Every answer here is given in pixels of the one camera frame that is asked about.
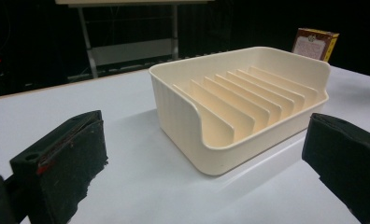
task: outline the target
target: slotted rack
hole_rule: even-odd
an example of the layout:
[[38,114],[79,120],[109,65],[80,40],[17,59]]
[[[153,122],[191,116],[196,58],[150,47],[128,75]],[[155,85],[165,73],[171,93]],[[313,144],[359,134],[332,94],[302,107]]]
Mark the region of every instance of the slotted rack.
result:
[[301,132],[329,98],[328,63],[279,49],[228,51],[149,72],[161,128],[208,175]]

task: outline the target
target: box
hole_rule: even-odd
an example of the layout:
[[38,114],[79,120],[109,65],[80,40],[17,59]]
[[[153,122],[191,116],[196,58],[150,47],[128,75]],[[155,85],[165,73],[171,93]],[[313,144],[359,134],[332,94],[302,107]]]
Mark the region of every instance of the box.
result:
[[293,43],[292,52],[328,62],[338,37],[338,33],[299,28]]
[[265,47],[149,69],[162,130],[207,175],[304,130],[328,100],[330,71],[326,62]]

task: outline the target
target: label on box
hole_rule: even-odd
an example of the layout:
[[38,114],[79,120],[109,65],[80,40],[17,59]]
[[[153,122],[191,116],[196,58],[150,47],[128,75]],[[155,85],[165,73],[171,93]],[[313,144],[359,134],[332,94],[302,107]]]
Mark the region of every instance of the label on box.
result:
[[312,59],[328,62],[339,34],[299,28],[292,52]]

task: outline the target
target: plastic divider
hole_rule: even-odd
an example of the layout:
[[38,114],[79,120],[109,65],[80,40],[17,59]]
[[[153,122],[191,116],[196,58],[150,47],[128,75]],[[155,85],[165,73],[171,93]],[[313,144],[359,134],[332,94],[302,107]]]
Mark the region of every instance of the plastic divider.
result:
[[285,96],[289,99],[292,99],[294,101],[293,113],[299,112],[304,108],[304,104],[305,104],[305,96],[304,95],[301,95],[301,94],[299,94],[297,92],[294,92],[294,91],[289,91],[289,90],[283,89],[280,86],[277,86],[277,85],[271,84],[269,82],[263,81],[259,78],[253,77],[250,74],[248,74],[248,73],[246,73],[242,70],[236,70],[236,75],[238,75],[239,77],[244,78],[245,80],[247,80],[251,83],[254,83],[255,85],[266,88],[266,89],[268,89],[270,91],[273,91],[277,94],[280,94],[280,95]]
[[254,133],[267,127],[270,114],[267,109],[254,104],[249,99],[246,99],[225,87],[222,87],[222,85],[208,77],[205,77],[204,87],[212,94],[221,98],[224,102],[252,117],[255,120]]
[[262,79],[266,82],[272,83],[274,85],[280,86],[283,89],[298,92],[305,96],[305,107],[314,105],[317,101],[317,95],[319,92],[311,87],[302,85],[300,83],[288,80],[287,78],[277,76],[275,74],[268,73],[264,70],[251,66],[249,68],[248,74]]
[[272,101],[267,100],[266,98],[257,95],[251,91],[248,91],[241,86],[229,81],[225,77],[222,77],[220,75],[215,75],[214,80],[221,84],[222,87],[227,88],[228,90],[231,90],[232,92],[249,99],[254,104],[266,108],[269,111],[269,120],[267,122],[267,125],[272,125],[280,120],[281,117],[281,106],[273,103]]
[[242,88],[251,91],[257,95],[263,96],[269,101],[272,101],[277,105],[280,105],[282,109],[281,119],[289,117],[294,112],[295,103],[292,99],[277,94],[273,91],[267,90],[266,88],[255,85],[245,80],[244,78],[235,75],[234,73],[227,72],[226,77],[228,78],[228,80],[234,82],[235,84],[238,84]]
[[255,120],[191,80],[191,97],[235,128],[235,142],[253,134]]

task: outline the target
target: white table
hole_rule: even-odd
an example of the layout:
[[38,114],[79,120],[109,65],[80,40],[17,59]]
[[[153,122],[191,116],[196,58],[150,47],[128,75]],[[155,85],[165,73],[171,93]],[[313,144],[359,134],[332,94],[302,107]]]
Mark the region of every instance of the white table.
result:
[[[132,60],[172,55],[173,60],[178,59],[178,5],[202,4],[214,0],[55,0],[58,5],[68,5],[78,9],[80,25],[89,58],[92,77],[98,77],[97,66],[122,63]],[[93,47],[86,21],[83,15],[84,7],[118,7],[118,6],[147,6],[170,5],[172,10],[172,36],[171,38],[148,40],[129,44]]]
[[[370,132],[370,77],[333,67],[327,91],[321,113]],[[159,127],[148,70],[0,97],[0,175],[46,133],[96,109],[109,165],[70,223],[359,223],[301,160],[306,131],[225,175],[198,172]]]

